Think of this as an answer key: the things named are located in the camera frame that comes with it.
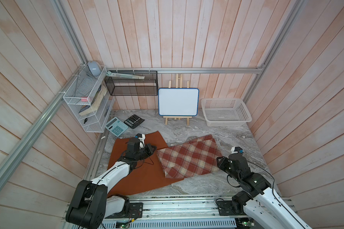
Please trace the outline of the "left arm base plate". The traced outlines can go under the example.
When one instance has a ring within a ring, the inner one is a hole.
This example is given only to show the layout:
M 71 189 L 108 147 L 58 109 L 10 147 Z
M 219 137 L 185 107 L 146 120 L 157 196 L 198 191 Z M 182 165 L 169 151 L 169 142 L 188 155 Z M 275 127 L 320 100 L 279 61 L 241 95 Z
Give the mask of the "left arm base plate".
M 143 203 L 128 203 L 124 209 L 119 213 L 114 214 L 106 214 L 106 219 L 125 219 L 125 218 L 132 218 L 132 219 L 139 219 L 142 218 L 143 211 Z

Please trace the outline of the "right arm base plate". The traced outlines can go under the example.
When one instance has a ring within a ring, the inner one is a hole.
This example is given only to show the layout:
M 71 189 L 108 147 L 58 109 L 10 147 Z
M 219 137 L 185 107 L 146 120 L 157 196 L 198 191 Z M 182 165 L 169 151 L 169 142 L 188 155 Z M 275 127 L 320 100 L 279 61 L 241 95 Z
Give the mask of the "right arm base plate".
M 245 215 L 243 208 L 249 200 L 250 198 L 238 197 L 233 197 L 232 200 L 223 200 L 222 198 L 218 198 L 215 203 L 220 216 L 235 216 Z

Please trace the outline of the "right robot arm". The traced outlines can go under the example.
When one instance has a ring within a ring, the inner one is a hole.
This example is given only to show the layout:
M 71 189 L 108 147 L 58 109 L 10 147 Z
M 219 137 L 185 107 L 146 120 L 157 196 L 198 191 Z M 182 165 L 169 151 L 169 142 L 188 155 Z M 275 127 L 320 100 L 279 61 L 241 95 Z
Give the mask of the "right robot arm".
M 220 216 L 247 215 L 265 229 L 309 229 L 289 205 L 282 200 L 261 174 L 251 171 L 243 151 L 236 151 L 229 157 L 218 157 L 217 166 L 236 180 L 242 191 L 232 200 L 216 200 Z

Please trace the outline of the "red plaid skirt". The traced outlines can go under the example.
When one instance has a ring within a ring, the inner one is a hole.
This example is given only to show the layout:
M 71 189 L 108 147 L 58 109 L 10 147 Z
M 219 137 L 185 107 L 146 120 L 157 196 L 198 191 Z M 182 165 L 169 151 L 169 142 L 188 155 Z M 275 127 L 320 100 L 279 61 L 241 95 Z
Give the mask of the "red plaid skirt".
M 184 179 L 219 171 L 222 153 L 212 135 L 192 139 L 181 145 L 160 149 L 158 159 L 166 178 Z

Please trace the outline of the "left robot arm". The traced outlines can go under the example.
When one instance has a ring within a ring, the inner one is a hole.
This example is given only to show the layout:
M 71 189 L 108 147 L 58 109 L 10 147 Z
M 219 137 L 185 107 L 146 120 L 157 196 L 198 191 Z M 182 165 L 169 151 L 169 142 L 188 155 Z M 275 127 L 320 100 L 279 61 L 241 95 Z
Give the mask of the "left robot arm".
M 108 197 L 108 193 L 138 168 L 138 162 L 144 162 L 157 150 L 156 146 L 146 144 L 144 140 L 145 135 L 137 134 L 128 141 L 127 149 L 110 169 L 97 178 L 78 183 L 66 213 L 66 222 L 79 229 L 97 229 L 104 218 L 133 215 L 128 197 L 119 194 Z

